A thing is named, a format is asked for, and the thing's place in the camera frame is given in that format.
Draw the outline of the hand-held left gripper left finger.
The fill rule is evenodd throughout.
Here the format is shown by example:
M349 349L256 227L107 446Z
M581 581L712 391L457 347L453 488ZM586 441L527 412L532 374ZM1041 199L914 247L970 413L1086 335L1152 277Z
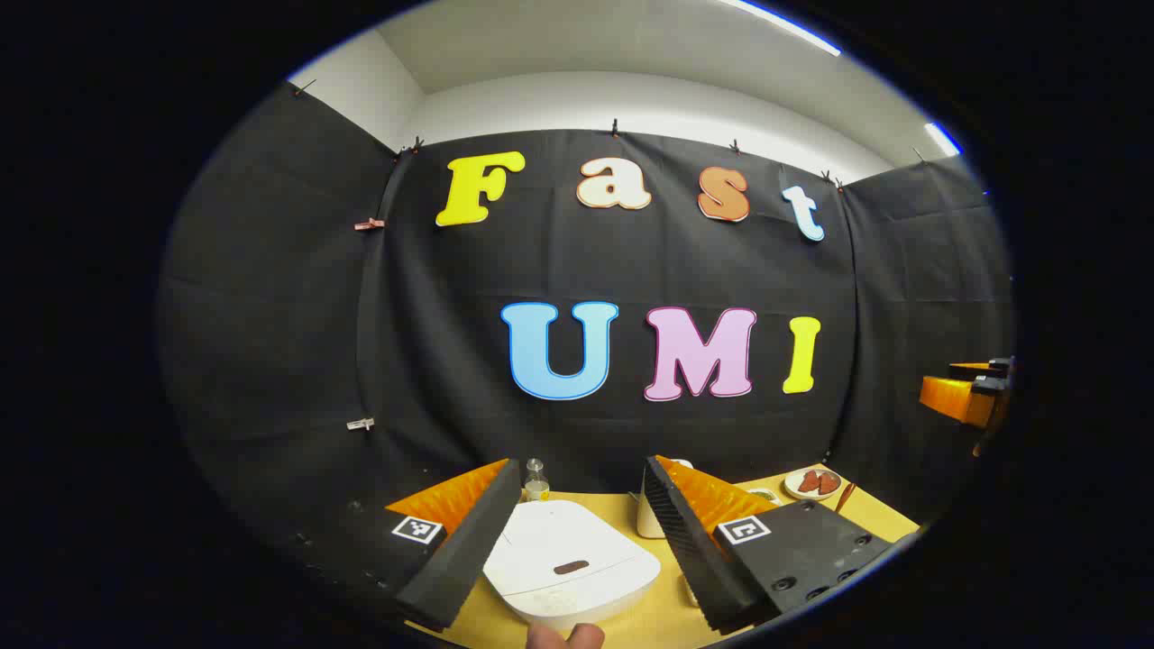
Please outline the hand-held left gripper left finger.
M519 476L502 458L391 503L364 498L299 534L298 549L366 616L445 631L519 502Z

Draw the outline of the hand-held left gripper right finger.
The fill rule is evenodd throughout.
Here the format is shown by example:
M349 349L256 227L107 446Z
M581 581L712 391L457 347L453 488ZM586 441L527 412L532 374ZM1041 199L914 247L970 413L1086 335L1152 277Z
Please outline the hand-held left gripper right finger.
M644 494L710 628L790 620L905 550L812 500L766 498L661 455Z

